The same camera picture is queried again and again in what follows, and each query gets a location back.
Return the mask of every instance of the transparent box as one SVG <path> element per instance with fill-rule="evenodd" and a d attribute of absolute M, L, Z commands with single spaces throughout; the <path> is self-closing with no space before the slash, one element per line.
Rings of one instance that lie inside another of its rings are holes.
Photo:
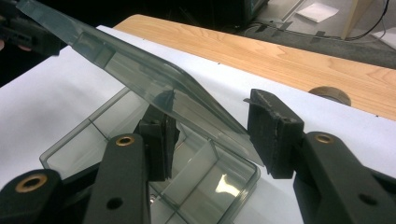
<path fill-rule="evenodd" d="M 108 140 L 132 133 L 148 107 L 124 88 L 43 153 L 43 166 L 65 179 L 100 162 Z M 230 223 L 254 190 L 260 169 L 179 122 L 177 128 L 172 178 L 149 183 L 152 223 Z"/>

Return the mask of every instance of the clear acrylic sheet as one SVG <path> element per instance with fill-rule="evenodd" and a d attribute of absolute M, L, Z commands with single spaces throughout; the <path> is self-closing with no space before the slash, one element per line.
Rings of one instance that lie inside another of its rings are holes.
<path fill-rule="evenodd" d="M 40 156 L 45 168 L 67 178 L 102 160 L 106 143 L 134 131 L 149 104 L 128 88 Z M 172 178 L 149 182 L 152 223 L 230 223 L 260 178 L 260 169 L 177 123 Z"/>
<path fill-rule="evenodd" d="M 21 0 L 17 8 L 149 104 L 263 165 L 246 129 L 179 67 L 34 0 Z"/>

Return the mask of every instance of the wooden desk edge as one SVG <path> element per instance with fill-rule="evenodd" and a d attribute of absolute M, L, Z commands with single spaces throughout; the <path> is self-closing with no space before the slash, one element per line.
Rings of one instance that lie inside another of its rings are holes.
<path fill-rule="evenodd" d="M 114 28 L 302 91 L 332 86 L 345 91 L 353 107 L 396 120 L 393 69 L 143 15 L 133 15 Z"/>

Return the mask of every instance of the floor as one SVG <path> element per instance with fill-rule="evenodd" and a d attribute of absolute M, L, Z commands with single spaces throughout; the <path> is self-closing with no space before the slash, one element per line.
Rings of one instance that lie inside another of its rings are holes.
<path fill-rule="evenodd" d="M 396 69 L 396 50 L 372 35 L 366 35 L 353 41 L 339 38 L 343 32 L 351 2 L 351 0 L 270 0 L 249 27 L 237 34 L 356 62 Z M 313 3 L 322 3 L 337 8 L 339 11 L 321 22 L 311 21 L 295 13 Z M 383 0 L 373 0 L 348 38 L 359 36 L 373 28 L 381 17 L 383 8 Z M 381 33 L 384 31 L 384 27 L 385 30 L 396 27 L 396 20 L 393 18 L 395 12 L 396 0 L 389 0 L 387 14 L 371 33 Z M 317 37 L 318 32 L 322 32 L 324 36 Z"/>
<path fill-rule="evenodd" d="M 373 0 L 361 19 L 352 29 L 349 36 L 357 36 L 373 27 L 380 18 L 386 0 Z M 313 3 L 321 3 L 329 7 L 339 9 L 339 11 L 329 19 L 322 22 L 314 22 L 306 19 L 295 12 L 306 8 Z M 318 31 L 325 32 L 328 36 L 340 36 L 343 33 L 344 24 L 351 8 L 351 0 L 271 0 L 257 17 L 257 21 L 277 21 L 280 23 L 290 22 L 289 31 L 299 32 L 307 35 L 315 35 Z M 396 1 L 389 0 L 388 12 L 383 23 L 387 28 L 396 27 L 394 13 L 396 12 Z M 373 32 L 383 31 L 382 23 L 378 24 Z"/>
<path fill-rule="evenodd" d="M 218 4 L 219 7 L 217 7 L 216 4 L 213 5 L 214 1 L 225 1 L 225 3 Z M 374 0 L 366 13 L 361 17 L 361 20 L 356 24 L 350 36 L 362 34 L 373 26 L 382 12 L 384 1 L 386 0 Z M 396 62 L 393 60 L 393 58 L 396 58 L 394 54 L 396 50 L 391 49 L 381 41 L 377 41 L 370 35 L 355 41 L 352 47 L 350 47 L 350 43 L 344 44 L 337 42 L 337 48 L 334 48 L 333 42 L 325 40 L 321 41 L 320 44 L 312 44 L 312 35 L 315 35 L 318 31 L 324 32 L 325 35 L 339 36 L 341 34 L 341 29 L 352 2 L 351 0 L 270 0 L 260 10 L 254 21 L 249 22 L 245 26 L 228 27 L 224 25 L 224 21 L 222 21 L 222 24 L 213 22 L 216 18 L 216 13 L 214 12 L 216 10 L 222 10 L 229 13 L 239 6 L 238 4 L 240 2 L 238 0 L 200 0 L 188 2 L 182 0 L 118 0 L 117 4 L 111 5 L 94 0 L 84 0 L 85 4 L 81 4 L 81 1 L 78 0 L 68 0 L 67 2 L 41 0 L 41 2 L 92 26 L 102 24 L 111 27 L 128 16 L 138 13 L 220 30 L 235 35 L 244 35 L 294 48 L 307 49 L 330 55 L 334 54 L 334 56 L 352 60 L 358 57 L 356 59 L 357 61 L 366 63 L 377 62 L 376 64 L 381 66 L 392 67 L 393 65 L 396 68 Z M 340 11 L 335 16 L 319 23 L 295 14 L 296 10 L 305 8 L 315 2 L 338 8 Z M 382 31 L 384 27 L 396 27 L 396 20 L 392 18 L 395 12 L 396 0 L 389 0 L 388 13 L 384 17 L 383 22 L 374 28 L 373 32 Z M 289 22 L 290 26 L 287 27 L 286 31 L 293 32 L 293 34 L 288 35 L 286 32 L 283 32 L 284 34 L 276 35 L 276 38 L 274 38 L 276 31 L 269 29 L 261 31 L 262 24 L 268 22 L 277 28 L 281 28 L 285 22 Z M 46 58 L 34 52 L 20 50 L 14 46 L 6 46 L 0 53 L 0 87 Z"/>

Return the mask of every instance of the white object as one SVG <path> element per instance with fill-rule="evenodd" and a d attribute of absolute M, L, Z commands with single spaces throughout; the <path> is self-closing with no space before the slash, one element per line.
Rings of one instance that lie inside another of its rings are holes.
<path fill-rule="evenodd" d="M 321 3 L 314 3 L 309 7 L 297 11 L 296 13 L 311 21 L 321 22 L 335 15 L 337 12 L 337 8 L 329 7 Z"/>
<path fill-rule="evenodd" d="M 379 38 L 384 34 L 383 31 L 372 34 L 373 36 Z M 387 30 L 384 36 L 380 39 L 385 44 L 389 45 L 391 48 L 396 49 L 396 27 Z"/>

